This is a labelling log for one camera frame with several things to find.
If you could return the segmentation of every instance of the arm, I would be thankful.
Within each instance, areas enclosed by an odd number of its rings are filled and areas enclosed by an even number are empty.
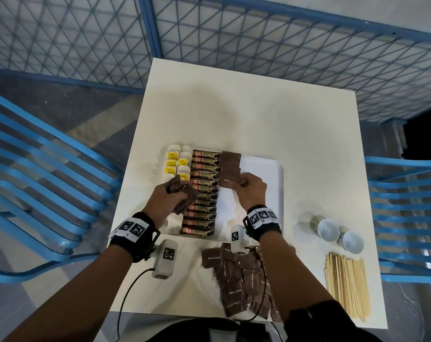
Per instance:
[[[142,249],[143,245],[139,242],[150,244],[154,226],[160,228],[176,204],[186,197],[184,192],[168,194],[164,185],[158,185],[142,211],[152,224],[146,229],[150,235],[146,238],[142,236],[135,244],[131,242],[132,245],[127,248],[130,251],[136,247]],[[128,242],[125,239],[121,244],[127,245]],[[131,252],[112,242],[87,268],[9,334],[5,341],[93,341],[132,262]]]
[[[241,174],[239,178],[241,185],[233,181],[229,185],[236,191],[241,206],[247,212],[255,206],[266,206],[266,183],[251,173]],[[259,242],[271,292],[284,322],[288,320],[291,310],[306,309],[322,301],[334,300],[279,232],[265,232]]]

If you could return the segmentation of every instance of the white wall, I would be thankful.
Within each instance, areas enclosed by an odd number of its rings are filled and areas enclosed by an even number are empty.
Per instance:
[[[431,33],[431,0],[268,0]]]

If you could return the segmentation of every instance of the metal mesh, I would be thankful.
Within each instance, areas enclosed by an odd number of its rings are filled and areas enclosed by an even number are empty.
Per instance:
[[[431,108],[431,44],[202,0],[152,0],[163,56],[356,92],[360,119]]]
[[[0,0],[0,68],[144,88],[152,62],[135,0]]]

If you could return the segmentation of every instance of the fence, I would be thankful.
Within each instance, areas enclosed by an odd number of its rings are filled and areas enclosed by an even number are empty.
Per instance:
[[[360,119],[431,108],[431,34],[261,0],[0,0],[0,72],[144,92],[153,57],[345,88]]]

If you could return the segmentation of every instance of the table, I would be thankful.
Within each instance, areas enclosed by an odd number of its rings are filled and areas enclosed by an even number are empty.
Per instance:
[[[361,233],[372,309],[365,322],[354,322],[387,328],[354,92],[154,59],[112,230],[144,207],[173,143],[279,161],[284,238],[326,286],[326,254],[349,254],[312,235],[311,219],[331,218]],[[158,243],[163,238],[178,242],[173,276],[144,275],[123,311],[223,317],[221,305],[208,295],[212,271],[201,268],[201,250],[220,241],[162,235]],[[153,258],[133,264],[111,310],[119,311],[127,288],[153,264]]]

